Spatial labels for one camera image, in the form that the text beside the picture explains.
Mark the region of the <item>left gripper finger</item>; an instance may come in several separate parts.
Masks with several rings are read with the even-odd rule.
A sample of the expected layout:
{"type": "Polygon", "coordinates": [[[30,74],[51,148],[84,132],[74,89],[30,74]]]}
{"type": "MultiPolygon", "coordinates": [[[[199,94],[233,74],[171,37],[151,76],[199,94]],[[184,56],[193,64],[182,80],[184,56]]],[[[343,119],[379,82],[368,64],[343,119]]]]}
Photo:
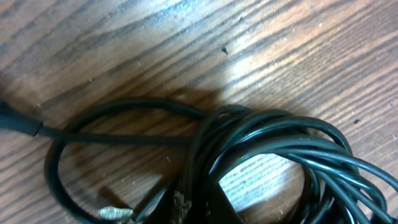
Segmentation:
{"type": "MultiPolygon", "coordinates": [[[[180,180],[174,179],[167,186],[164,195],[155,208],[155,223],[172,222],[174,193],[180,180]]],[[[210,196],[200,200],[199,205],[192,205],[183,223],[188,224],[244,224],[235,212],[219,184],[210,191],[210,196]]]]}

